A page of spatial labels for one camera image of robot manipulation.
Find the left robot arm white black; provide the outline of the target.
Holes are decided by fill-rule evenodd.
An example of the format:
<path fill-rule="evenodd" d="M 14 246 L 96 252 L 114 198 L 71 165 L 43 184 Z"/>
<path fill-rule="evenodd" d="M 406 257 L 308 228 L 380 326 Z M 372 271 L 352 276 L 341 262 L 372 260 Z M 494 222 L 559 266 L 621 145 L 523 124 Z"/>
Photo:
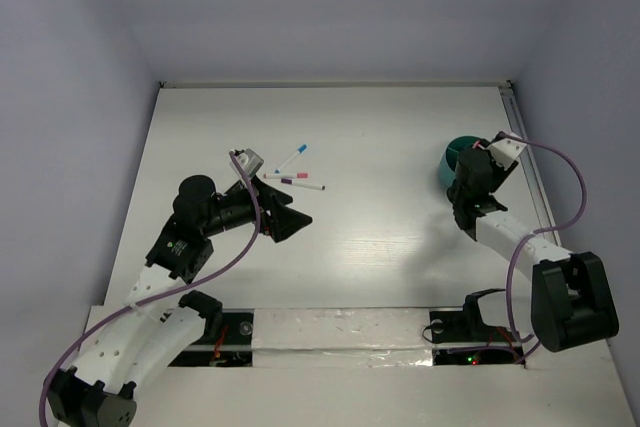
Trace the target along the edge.
<path fill-rule="evenodd" d="M 183 180 L 123 307 L 89 328 L 70 348 L 82 354 L 61 358 L 45 378 L 40 424 L 52 415 L 67 426 L 130 425 L 143 391 L 187 346 L 222 335 L 221 301 L 197 289 L 214 278 L 199 274 L 212 237 L 251 224 L 252 241 L 284 241 L 313 221 L 292 201 L 256 178 L 224 193 L 204 175 Z"/>

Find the blue capped white marker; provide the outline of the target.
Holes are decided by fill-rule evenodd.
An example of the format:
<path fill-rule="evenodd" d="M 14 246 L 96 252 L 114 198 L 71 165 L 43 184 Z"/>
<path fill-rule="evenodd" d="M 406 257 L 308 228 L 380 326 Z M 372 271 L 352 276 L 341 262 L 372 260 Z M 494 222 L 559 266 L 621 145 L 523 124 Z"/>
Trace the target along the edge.
<path fill-rule="evenodd" d="M 289 155 L 275 170 L 276 174 L 283 173 L 286 168 L 292 164 L 305 150 L 307 149 L 306 144 L 301 144 L 291 155 Z"/>

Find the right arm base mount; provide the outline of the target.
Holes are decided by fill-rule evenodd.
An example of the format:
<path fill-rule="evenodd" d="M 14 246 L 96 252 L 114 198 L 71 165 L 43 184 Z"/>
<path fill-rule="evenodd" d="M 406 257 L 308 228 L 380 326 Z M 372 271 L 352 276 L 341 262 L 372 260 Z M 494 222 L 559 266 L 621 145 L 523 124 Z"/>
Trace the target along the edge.
<path fill-rule="evenodd" d="M 432 347 L 435 366 L 483 366 L 515 364 L 523 354 L 520 342 L 503 326 L 489 326 L 481 316 L 479 301 L 503 293 L 486 289 L 468 294 L 460 308 L 429 313 L 422 339 Z"/>

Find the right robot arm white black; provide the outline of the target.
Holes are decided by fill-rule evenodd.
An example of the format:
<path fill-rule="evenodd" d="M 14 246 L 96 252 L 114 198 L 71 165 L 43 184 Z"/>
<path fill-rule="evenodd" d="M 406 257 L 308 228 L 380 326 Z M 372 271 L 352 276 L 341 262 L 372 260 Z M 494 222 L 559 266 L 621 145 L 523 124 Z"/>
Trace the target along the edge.
<path fill-rule="evenodd" d="M 482 139 L 461 138 L 449 144 L 441 160 L 451 181 L 446 196 L 457 227 L 473 241 L 508 260 L 504 287 L 466 296 L 460 315 L 462 331 L 482 339 L 497 325 L 482 298 L 504 297 L 507 327 L 517 341 L 536 337 L 550 352 L 615 337 L 620 328 L 604 263 L 592 252 L 575 253 L 555 245 L 541 230 L 518 222 L 494 194 L 518 165 L 517 155 L 503 154 Z M 516 329 L 513 275 L 531 286 L 529 324 Z"/>

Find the purple banded white marker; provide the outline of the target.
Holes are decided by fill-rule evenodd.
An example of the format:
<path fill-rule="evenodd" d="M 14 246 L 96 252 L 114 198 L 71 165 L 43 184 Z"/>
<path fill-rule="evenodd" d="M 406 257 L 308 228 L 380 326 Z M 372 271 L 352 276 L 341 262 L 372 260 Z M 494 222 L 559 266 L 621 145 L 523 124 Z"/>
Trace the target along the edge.
<path fill-rule="evenodd" d="M 285 184 L 285 185 L 291 185 L 291 186 L 294 186 L 294 187 L 311 189 L 311 190 L 316 190 L 316 191 L 325 191 L 326 190 L 326 186 L 325 185 L 315 184 L 315 183 L 309 182 L 309 181 L 304 180 L 304 179 L 282 178 L 280 180 L 280 182 L 282 184 Z"/>

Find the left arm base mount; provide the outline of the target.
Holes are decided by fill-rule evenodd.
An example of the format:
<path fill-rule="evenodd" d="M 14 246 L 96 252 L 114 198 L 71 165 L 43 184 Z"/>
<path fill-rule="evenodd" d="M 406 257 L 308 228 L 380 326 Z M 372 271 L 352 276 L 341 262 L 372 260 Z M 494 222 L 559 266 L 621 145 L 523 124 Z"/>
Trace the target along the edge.
<path fill-rule="evenodd" d="M 251 367 L 254 312 L 225 310 L 221 301 L 191 291 L 179 301 L 204 320 L 202 335 L 180 352 L 170 367 Z"/>

